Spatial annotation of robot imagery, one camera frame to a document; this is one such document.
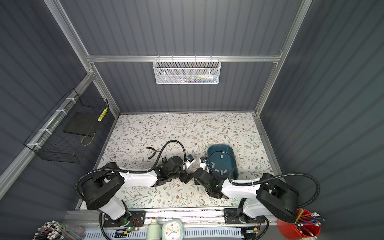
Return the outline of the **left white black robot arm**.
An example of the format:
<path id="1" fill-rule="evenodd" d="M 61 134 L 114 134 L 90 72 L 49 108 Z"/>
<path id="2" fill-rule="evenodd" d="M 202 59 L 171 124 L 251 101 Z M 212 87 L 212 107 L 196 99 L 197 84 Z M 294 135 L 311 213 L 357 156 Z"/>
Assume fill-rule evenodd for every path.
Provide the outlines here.
<path id="1" fill-rule="evenodd" d="M 159 187 L 174 179 L 188 183 L 193 175 L 188 168 L 195 162 L 182 147 L 183 156 L 169 159 L 157 157 L 154 165 L 147 170 L 128 170 L 114 162 L 93 170 L 80 177 L 75 184 L 78 197 L 86 203 L 88 210 L 97 210 L 100 220 L 108 216 L 115 227 L 133 228 L 139 220 L 133 217 L 127 205 L 116 194 L 121 188 Z"/>

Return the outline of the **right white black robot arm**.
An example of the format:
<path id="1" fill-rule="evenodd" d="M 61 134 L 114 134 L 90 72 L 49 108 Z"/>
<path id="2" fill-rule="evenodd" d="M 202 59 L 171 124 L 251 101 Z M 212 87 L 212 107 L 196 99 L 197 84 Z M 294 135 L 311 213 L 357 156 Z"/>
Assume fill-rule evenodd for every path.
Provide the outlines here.
<path id="1" fill-rule="evenodd" d="M 277 176 L 264 173 L 259 179 L 247 181 L 231 179 L 235 170 L 232 168 L 226 179 L 216 178 L 213 175 L 215 169 L 209 163 L 211 156 L 216 153 L 227 155 L 231 163 L 236 164 L 235 158 L 230 153 L 213 151 L 206 157 L 205 166 L 198 168 L 194 172 L 193 178 L 205 188 L 206 193 L 212 198 L 241 198 L 238 216 L 242 220 L 244 217 L 250 219 L 258 217 L 256 205 L 261 204 L 277 219 L 292 224 L 297 221 L 297 209 L 310 205 L 320 195 L 321 185 L 319 181 L 305 173 L 288 173 Z M 316 186 L 313 196 L 306 202 L 299 204 L 299 191 L 281 180 L 285 177 L 304 177 L 313 181 Z"/>

